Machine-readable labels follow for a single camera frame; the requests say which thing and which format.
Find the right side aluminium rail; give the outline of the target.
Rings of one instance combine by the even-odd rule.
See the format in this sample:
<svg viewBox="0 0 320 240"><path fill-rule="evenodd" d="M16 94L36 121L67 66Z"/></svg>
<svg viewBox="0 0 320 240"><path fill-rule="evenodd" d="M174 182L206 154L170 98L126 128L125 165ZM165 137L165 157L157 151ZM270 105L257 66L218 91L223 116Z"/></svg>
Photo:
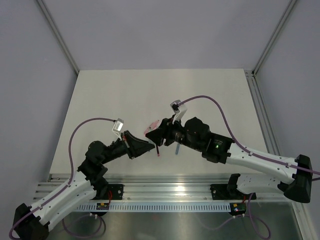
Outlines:
<svg viewBox="0 0 320 240"><path fill-rule="evenodd" d="M258 82L251 70L244 70L244 75L248 83L267 151L274 155L280 155L281 151L279 150Z"/></svg>

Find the light blue pen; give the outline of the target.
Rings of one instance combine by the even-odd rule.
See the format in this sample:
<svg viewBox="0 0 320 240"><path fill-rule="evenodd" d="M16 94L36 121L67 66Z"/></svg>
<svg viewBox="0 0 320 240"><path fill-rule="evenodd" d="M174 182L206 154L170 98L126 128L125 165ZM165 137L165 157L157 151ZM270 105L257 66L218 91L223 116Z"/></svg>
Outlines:
<svg viewBox="0 0 320 240"><path fill-rule="evenodd" d="M178 154L179 154L179 150L180 150L180 144L178 143L178 144L176 145L175 155L178 155Z"/></svg>

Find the aluminium frame post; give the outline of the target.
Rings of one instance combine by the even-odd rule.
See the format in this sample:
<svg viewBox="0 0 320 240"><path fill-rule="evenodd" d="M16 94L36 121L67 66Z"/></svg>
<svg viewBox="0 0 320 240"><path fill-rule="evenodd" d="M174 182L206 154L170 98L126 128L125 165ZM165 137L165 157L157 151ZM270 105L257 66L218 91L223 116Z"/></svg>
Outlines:
<svg viewBox="0 0 320 240"><path fill-rule="evenodd" d="M278 38L281 36L283 30L286 27L287 22L289 21L291 15L295 11L299 0L289 0L283 13L281 14L279 20L277 21L275 28L273 29L265 47L263 48L256 64L254 65L251 74L253 77L256 77L259 73L260 69L262 68L264 62L268 58L268 55L271 53L273 47L275 46Z"/></svg>
<svg viewBox="0 0 320 240"><path fill-rule="evenodd" d="M80 68L78 64L76 63L72 53L70 52L59 28L58 25L56 24L56 21L51 14L47 4L45 3L44 0L35 0L34 1L36 6L38 7L39 11L41 12L47 26L49 27L50 31L52 32L55 40L57 41L61 51L63 52L64 57L66 58L67 62L71 66L73 72L75 73L76 76L79 75L80 73Z"/></svg>

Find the right controller board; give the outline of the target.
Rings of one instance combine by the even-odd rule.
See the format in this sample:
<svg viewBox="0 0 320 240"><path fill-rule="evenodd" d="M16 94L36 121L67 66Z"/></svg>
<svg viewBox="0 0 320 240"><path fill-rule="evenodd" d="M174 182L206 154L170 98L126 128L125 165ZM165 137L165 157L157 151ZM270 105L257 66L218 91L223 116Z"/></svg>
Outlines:
<svg viewBox="0 0 320 240"><path fill-rule="evenodd" d="M242 215L245 214L247 211L247 205L246 203L230 203L230 212L229 214L231 216L237 216L237 215Z"/></svg>

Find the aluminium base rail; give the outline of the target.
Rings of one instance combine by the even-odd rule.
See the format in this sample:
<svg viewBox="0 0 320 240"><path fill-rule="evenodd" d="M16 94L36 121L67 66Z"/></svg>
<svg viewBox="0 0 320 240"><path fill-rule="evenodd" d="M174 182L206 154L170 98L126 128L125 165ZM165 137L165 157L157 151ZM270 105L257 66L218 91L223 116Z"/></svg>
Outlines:
<svg viewBox="0 0 320 240"><path fill-rule="evenodd" d="M203 201L241 201L213 200L210 190L212 184L227 184L230 175L214 174L200 176L117 176L107 175L109 184L123 185L121 200L132 202L203 202ZM278 188L280 181L264 174L242 173L237 190L243 194L256 194L258 200L285 201L284 193Z"/></svg>

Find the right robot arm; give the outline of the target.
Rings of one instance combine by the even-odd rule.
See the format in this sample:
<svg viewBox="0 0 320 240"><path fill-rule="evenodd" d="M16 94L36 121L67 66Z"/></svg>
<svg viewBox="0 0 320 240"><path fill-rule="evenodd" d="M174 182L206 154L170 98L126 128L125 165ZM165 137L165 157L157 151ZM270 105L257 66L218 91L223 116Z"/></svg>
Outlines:
<svg viewBox="0 0 320 240"><path fill-rule="evenodd" d="M177 142L201 152L209 162L246 167L264 174L261 180L233 174L226 189L232 198L262 190L283 193L286 198L299 203L311 201L312 165L305 155L283 157L256 151L230 137L211 132L210 127L196 117L185 124L164 118L155 128L148 128L145 136L159 147Z"/></svg>

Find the pink translucent highlighter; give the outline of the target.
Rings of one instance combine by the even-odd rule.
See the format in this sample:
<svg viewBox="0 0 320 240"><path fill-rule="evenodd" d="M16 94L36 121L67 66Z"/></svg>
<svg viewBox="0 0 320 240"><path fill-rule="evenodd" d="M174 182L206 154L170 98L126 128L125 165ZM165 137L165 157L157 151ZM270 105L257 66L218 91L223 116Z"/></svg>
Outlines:
<svg viewBox="0 0 320 240"><path fill-rule="evenodd" d="M147 128L146 130L143 132L144 135L146 135L147 133L157 129L159 127L159 125L161 124L160 120L156 120L154 122L152 122Z"/></svg>

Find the red gel pen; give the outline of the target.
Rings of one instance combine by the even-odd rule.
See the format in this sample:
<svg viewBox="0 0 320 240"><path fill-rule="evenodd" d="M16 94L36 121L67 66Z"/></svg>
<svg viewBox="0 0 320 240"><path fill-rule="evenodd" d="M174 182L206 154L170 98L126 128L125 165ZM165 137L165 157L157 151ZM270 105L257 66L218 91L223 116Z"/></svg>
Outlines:
<svg viewBox="0 0 320 240"><path fill-rule="evenodd" d="M156 145L156 146L155 146L155 148L156 148L157 156L158 156L158 157L160 157L160 150L159 150L159 147Z"/></svg>

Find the controller board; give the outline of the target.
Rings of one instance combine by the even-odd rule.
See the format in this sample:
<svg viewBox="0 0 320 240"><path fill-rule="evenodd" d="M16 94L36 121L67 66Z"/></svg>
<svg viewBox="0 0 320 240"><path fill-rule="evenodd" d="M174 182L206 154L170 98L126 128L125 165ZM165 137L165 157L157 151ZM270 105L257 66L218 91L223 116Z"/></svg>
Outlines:
<svg viewBox="0 0 320 240"><path fill-rule="evenodd" d="M99 211L108 211L110 208L110 204L109 203L105 203L105 202L100 202L96 204L96 209Z"/></svg>
<svg viewBox="0 0 320 240"><path fill-rule="evenodd" d="M237 215L242 215L245 214L247 211L247 205L246 203L230 203L230 212L229 214L231 216L237 216Z"/></svg>

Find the left controller board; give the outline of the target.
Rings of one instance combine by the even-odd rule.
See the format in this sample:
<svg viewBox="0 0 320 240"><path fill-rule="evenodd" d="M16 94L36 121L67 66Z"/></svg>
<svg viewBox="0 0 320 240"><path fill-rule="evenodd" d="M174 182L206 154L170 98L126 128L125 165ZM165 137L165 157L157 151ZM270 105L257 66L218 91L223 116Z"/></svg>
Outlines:
<svg viewBox="0 0 320 240"><path fill-rule="evenodd" d="M105 203L105 202L100 202L96 204L96 209L99 211L108 211L110 208L110 204L109 203Z"/></svg>

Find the right aluminium frame post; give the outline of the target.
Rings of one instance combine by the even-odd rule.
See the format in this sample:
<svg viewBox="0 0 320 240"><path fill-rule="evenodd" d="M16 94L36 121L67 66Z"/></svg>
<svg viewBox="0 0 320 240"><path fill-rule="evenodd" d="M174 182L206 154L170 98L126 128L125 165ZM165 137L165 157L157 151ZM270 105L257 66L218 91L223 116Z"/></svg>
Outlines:
<svg viewBox="0 0 320 240"><path fill-rule="evenodd" d="M291 15L295 11L299 0L289 0L283 13L281 14L279 20L277 21L275 28L273 29L265 47L263 48L256 64L254 65L251 74L253 77L256 77L259 73L260 69L262 68L264 62L268 58L268 55L271 53L273 47L275 46L278 38L281 36L283 30L286 27L287 22L289 21Z"/></svg>

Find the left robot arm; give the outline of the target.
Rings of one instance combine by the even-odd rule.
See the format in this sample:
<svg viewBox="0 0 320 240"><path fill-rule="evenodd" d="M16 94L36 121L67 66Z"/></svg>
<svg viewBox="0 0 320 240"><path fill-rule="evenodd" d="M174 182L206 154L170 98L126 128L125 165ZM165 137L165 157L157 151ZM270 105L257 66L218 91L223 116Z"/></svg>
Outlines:
<svg viewBox="0 0 320 240"><path fill-rule="evenodd" d="M78 206L92 199L108 196L108 182L104 178L106 163L127 155L137 158L154 149L154 144L134 137L129 131L106 146L94 141L88 146L85 159L70 178L30 206L21 204L15 210L13 226L9 237L16 232L20 240L45 240L50 231Z"/></svg>

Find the left aluminium frame post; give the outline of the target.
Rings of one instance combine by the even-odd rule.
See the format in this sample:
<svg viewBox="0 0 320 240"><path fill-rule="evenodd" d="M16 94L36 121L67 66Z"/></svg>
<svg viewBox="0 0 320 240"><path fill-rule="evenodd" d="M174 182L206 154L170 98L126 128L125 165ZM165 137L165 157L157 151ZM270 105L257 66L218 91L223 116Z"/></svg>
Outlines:
<svg viewBox="0 0 320 240"><path fill-rule="evenodd" d="M35 0L34 1L36 6L38 7L39 11L41 12L47 26L49 27L50 31L52 32L55 40L57 41L61 51L63 52L64 57L66 58L67 62L71 66L73 72L75 73L76 76L79 75L80 73L80 68L78 64L76 63L72 53L70 52L59 28L58 25L56 24L56 21L51 14L47 4L45 3L44 0Z"/></svg>

